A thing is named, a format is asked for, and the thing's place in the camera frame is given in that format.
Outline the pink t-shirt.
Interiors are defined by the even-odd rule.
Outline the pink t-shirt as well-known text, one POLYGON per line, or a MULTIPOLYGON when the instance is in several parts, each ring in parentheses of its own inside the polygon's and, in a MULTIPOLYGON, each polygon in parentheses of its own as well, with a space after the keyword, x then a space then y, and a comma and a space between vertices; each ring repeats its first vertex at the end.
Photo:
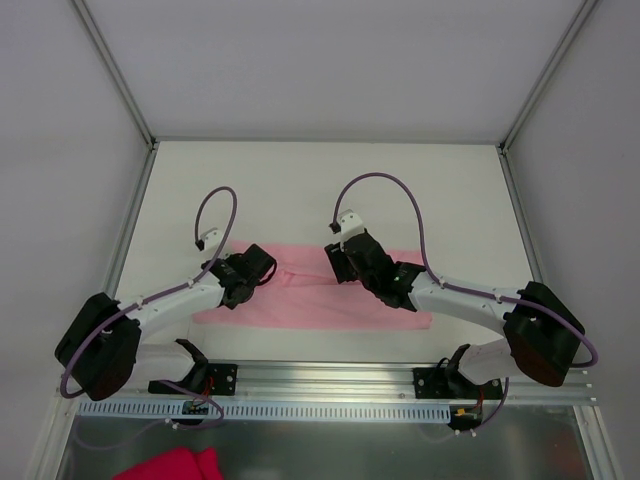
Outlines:
POLYGON ((358 282, 339 284, 320 246, 263 244, 275 275, 246 303, 192 316, 197 325, 304 330, 421 330, 432 315, 384 305, 358 282))

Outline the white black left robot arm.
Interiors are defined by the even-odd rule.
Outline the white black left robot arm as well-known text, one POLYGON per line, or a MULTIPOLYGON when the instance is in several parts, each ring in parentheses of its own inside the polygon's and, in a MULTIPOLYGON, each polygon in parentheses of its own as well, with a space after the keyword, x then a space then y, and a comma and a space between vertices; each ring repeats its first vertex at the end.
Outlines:
POLYGON ((128 306, 104 292, 91 296, 54 352, 64 368, 61 395, 102 401, 134 384, 146 385, 152 394, 204 393, 211 386, 210 362, 194 343, 178 338, 150 344, 148 338, 196 313, 235 309, 276 270, 276 259, 252 244, 213 258, 195 278, 128 306))

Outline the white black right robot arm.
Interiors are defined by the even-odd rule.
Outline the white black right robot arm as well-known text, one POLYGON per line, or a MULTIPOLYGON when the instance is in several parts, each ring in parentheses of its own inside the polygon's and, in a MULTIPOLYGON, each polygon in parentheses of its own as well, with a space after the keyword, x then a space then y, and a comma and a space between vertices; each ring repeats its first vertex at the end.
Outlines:
POLYGON ((435 280, 422 265, 393 260, 366 231, 324 251, 338 283, 359 282, 390 308, 443 314, 499 334, 489 343, 463 344, 451 356, 443 384, 453 396, 518 374, 560 387, 573 367, 585 329, 542 283, 482 294, 435 280))

